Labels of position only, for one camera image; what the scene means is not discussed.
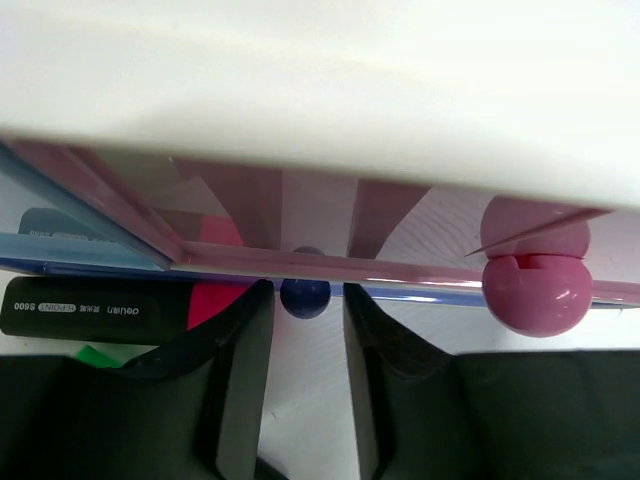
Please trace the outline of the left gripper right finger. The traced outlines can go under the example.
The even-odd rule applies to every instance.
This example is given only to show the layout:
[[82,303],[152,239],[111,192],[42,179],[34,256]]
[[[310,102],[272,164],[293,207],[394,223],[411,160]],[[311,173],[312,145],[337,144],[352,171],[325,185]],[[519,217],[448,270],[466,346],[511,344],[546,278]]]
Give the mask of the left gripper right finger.
[[344,288],[364,479],[635,479],[635,350],[453,355]]

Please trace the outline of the pink cap black marker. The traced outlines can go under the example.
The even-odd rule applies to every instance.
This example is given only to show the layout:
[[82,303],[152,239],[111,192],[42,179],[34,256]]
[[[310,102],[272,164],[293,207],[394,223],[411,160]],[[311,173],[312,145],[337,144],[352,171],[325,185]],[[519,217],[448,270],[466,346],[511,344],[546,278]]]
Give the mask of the pink cap black marker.
[[217,315],[247,288],[219,282],[17,277],[6,287],[6,335],[161,345]]

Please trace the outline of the light blue drawer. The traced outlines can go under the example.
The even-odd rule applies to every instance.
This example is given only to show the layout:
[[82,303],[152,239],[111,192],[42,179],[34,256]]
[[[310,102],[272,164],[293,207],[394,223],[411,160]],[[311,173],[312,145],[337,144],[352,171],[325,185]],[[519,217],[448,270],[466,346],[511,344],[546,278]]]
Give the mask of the light blue drawer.
[[1,146],[1,257],[149,271],[170,259]]

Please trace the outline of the purple blue drawer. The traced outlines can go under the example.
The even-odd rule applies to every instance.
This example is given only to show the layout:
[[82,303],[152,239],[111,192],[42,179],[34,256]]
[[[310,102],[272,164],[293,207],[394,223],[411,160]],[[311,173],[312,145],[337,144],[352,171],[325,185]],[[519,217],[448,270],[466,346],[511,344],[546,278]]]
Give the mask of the purple blue drawer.
[[[29,277],[90,277],[130,280],[162,280],[219,282],[247,289],[256,280],[248,277],[206,277],[191,272],[149,271],[139,269],[85,267],[65,263],[37,264],[29,261],[15,261],[1,257],[1,271],[11,271]],[[330,284],[321,280],[272,280],[279,297],[284,297],[285,310],[296,318],[315,318],[329,305],[332,296],[343,296],[339,283]],[[442,306],[486,307],[486,301],[478,292],[455,292],[417,289],[392,289],[364,286],[375,300],[404,301]]]

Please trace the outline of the white drawer organizer cabinet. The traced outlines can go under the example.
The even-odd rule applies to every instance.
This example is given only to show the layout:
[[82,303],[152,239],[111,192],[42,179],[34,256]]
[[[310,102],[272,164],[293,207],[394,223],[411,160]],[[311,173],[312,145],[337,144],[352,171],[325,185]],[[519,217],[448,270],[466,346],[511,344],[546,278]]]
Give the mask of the white drawer organizer cabinet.
[[5,1],[6,135],[639,205],[635,1]]

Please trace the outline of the pink drawer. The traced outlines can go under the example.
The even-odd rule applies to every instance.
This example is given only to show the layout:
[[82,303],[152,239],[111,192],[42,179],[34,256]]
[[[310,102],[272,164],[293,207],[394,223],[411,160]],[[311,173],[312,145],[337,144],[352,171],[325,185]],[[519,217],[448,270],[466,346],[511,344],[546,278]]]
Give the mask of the pink drawer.
[[636,212],[477,189],[7,139],[19,158],[170,259],[169,272],[478,292],[551,336],[639,305]]

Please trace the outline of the green cap black marker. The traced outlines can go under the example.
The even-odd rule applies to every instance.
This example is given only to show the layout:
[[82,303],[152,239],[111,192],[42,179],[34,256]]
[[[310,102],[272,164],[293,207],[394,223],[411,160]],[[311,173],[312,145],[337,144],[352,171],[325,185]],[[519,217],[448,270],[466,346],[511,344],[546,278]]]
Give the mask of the green cap black marker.
[[121,361],[114,359],[89,345],[85,345],[78,350],[74,355],[74,359],[96,368],[117,369],[123,366]]

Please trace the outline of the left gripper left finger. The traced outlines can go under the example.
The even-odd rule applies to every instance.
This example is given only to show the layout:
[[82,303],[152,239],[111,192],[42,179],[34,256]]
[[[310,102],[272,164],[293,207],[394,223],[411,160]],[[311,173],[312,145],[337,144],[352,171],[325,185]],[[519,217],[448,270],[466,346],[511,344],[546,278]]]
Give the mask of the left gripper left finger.
[[1,360],[5,479],[270,479],[258,440],[274,326],[260,280],[118,368]]

